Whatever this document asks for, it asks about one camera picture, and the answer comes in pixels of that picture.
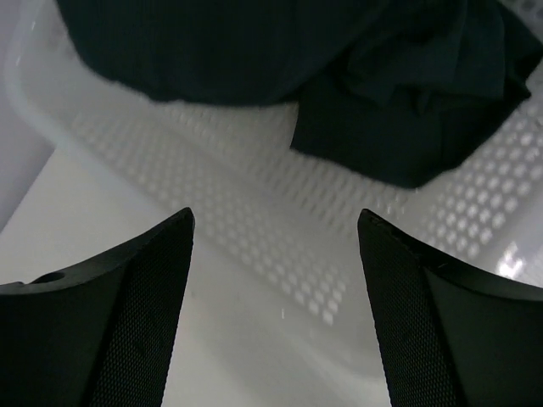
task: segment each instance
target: white plastic basket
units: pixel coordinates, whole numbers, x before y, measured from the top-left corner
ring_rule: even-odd
[[[543,33],[543,1],[508,3]],[[160,217],[190,206],[198,239],[223,256],[225,273],[243,277],[236,295],[288,334],[292,352],[327,360],[317,376],[341,394],[335,405],[388,403],[358,254],[363,208],[471,264],[543,286],[543,68],[530,79],[534,97],[461,169],[408,192],[290,151],[295,105],[152,104],[81,65],[52,0],[25,3],[22,14],[6,65],[20,115],[127,204]],[[270,322],[286,309],[295,315],[288,329]]]

